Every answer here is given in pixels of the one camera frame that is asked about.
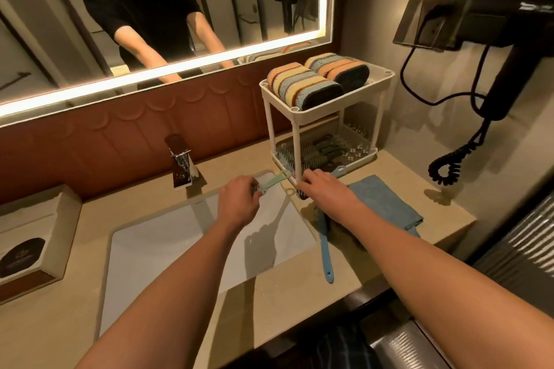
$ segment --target sink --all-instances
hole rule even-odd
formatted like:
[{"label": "sink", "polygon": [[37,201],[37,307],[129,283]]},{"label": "sink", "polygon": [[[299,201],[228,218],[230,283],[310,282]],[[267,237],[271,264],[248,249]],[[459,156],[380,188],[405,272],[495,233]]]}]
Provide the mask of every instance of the sink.
[{"label": "sink", "polygon": [[[271,180],[272,172],[255,177]],[[217,216],[219,191],[114,232],[108,259],[100,335],[133,300],[206,233]],[[260,198],[256,218],[235,240],[219,285],[224,292],[256,277],[316,244],[281,184]]]}]

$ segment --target led light strip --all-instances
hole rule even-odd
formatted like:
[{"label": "led light strip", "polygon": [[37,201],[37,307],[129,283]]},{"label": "led light strip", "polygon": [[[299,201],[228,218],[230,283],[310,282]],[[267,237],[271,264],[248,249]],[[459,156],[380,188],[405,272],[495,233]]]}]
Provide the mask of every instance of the led light strip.
[{"label": "led light strip", "polygon": [[11,114],[21,113],[34,108],[46,107],[70,99],[85,97],[87,95],[109,91],[111,89],[121,88],[123,86],[133,85],[145,80],[157,79],[169,74],[184,72],[206,65],[221,63],[226,60],[232,60],[237,57],[248,56],[250,54],[256,54],[262,51],[273,50],[275,48],[298,44],[310,39],[324,37],[326,26],[327,0],[319,0],[319,29],[316,31],[308,31],[300,34],[295,34],[288,37],[275,39],[273,41],[264,41],[259,44],[235,48],[233,50],[224,51],[222,53],[210,54],[208,56],[188,59],[182,62],[157,67],[155,69],[146,69],[140,72],[126,74],[124,76],[87,83],[84,85],[75,86],[73,88],[60,89],[58,91],[38,95],[36,97],[30,97],[9,102],[0,105],[0,118]]}]

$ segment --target colorful sponge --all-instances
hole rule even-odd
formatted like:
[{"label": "colorful sponge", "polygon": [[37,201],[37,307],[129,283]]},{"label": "colorful sponge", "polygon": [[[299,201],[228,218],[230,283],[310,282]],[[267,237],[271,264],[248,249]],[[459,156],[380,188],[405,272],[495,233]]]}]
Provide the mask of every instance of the colorful sponge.
[{"label": "colorful sponge", "polygon": [[318,75],[300,63],[273,69],[267,83],[275,95],[289,107],[307,110],[343,94],[342,87]]},{"label": "colorful sponge", "polygon": [[339,83],[345,93],[364,86],[370,76],[370,68],[364,62],[334,53],[310,57],[306,67],[320,76]]}]

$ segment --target beige countertop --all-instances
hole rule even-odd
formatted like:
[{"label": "beige countertop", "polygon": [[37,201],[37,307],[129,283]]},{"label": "beige countertop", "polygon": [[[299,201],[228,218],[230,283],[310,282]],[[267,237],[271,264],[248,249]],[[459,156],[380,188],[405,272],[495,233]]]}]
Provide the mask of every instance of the beige countertop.
[{"label": "beige countertop", "polygon": [[[240,174],[279,171],[270,158],[268,141],[200,163],[198,168],[208,183],[204,193]],[[437,202],[433,186],[386,151],[341,180],[349,184],[373,174],[424,217],[418,232],[428,242],[447,246],[475,220],[454,203]],[[298,199],[288,181],[283,186],[301,214],[311,219],[311,201]],[[64,279],[0,306],[1,366],[73,368],[96,338],[111,233],[186,199],[186,191],[174,190],[172,176],[165,175],[84,204]],[[195,368],[216,368],[235,359],[380,275],[350,237],[338,234],[330,242],[333,284],[325,281],[318,243],[220,294]]]}]

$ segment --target chrome faucet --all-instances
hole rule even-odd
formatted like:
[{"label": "chrome faucet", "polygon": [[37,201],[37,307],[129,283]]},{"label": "chrome faucet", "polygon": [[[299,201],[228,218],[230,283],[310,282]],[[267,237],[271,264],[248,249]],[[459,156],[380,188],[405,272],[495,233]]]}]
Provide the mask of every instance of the chrome faucet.
[{"label": "chrome faucet", "polygon": [[166,145],[173,156],[173,188],[192,185],[200,178],[198,168],[192,163],[190,149],[180,134],[166,137]]}]

